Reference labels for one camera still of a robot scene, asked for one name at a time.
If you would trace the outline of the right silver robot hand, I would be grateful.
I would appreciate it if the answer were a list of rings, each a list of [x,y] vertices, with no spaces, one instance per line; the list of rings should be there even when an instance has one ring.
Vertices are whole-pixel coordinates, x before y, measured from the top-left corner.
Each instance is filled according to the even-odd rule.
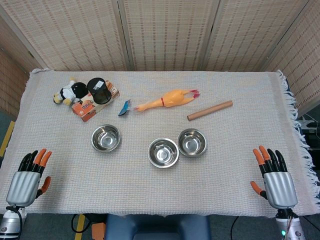
[[[255,181],[251,181],[252,189],[275,209],[295,207],[298,198],[283,155],[278,150],[272,151],[262,145],[258,149],[253,149],[253,154],[263,178],[264,189],[261,189]]]

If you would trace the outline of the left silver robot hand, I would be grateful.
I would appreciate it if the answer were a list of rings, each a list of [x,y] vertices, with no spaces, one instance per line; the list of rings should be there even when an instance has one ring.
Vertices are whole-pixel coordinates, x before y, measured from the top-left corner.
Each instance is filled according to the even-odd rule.
[[[50,176],[45,178],[42,187],[39,187],[39,184],[51,155],[51,151],[43,148],[24,156],[12,177],[6,196],[6,202],[10,206],[28,207],[48,190],[51,183]]]

